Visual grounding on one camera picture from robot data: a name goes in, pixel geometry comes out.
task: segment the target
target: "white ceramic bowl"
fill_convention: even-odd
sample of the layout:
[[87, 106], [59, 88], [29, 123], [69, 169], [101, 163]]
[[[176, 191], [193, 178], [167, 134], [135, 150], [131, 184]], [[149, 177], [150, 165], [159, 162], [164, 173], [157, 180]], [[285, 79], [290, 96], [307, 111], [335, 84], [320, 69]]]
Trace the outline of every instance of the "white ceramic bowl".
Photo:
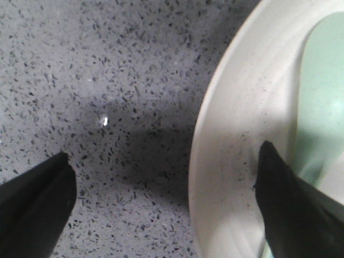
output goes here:
[[[199, 113], [190, 160], [200, 257], [259, 257], [264, 232], [253, 189], [259, 147], [270, 140], [288, 160], [304, 42], [317, 22], [338, 11], [343, 0], [263, 0], [223, 56]], [[341, 157], [335, 166], [343, 164]], [[324, 179], [324, 189], [338, 197], [326, 182], [333, 179]]]

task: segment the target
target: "gray quartz countertop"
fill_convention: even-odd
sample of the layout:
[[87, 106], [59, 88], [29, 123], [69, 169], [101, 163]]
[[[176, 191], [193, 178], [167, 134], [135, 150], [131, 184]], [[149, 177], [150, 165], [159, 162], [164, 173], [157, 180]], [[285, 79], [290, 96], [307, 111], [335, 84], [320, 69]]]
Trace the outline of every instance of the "gray quartz countertop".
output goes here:
[[52, 257], [198, 257], [197, 114], [258, 0], [0, 0], [0, 183], [60, 150], [78, 197]]

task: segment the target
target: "speckled countertop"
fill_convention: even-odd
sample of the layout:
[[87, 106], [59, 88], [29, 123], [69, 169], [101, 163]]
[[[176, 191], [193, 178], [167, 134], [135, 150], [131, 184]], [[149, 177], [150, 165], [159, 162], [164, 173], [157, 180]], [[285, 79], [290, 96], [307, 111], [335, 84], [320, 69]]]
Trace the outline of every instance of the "speckled countertop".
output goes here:
[[52, 257], [198, 257], [192, 134], [257, 3], [0, 0], [0, 183], [60, 150], [77, 173]]

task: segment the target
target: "stone surface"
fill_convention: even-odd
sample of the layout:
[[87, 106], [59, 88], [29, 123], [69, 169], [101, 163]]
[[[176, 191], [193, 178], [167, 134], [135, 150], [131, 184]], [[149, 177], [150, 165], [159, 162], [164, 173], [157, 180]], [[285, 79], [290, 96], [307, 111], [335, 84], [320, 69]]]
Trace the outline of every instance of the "stone surface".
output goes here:
[[60, 150], [77, 172], [52, 257], [198, 257], [192, 134], [257, 3], [0, 0], [0, 183]]

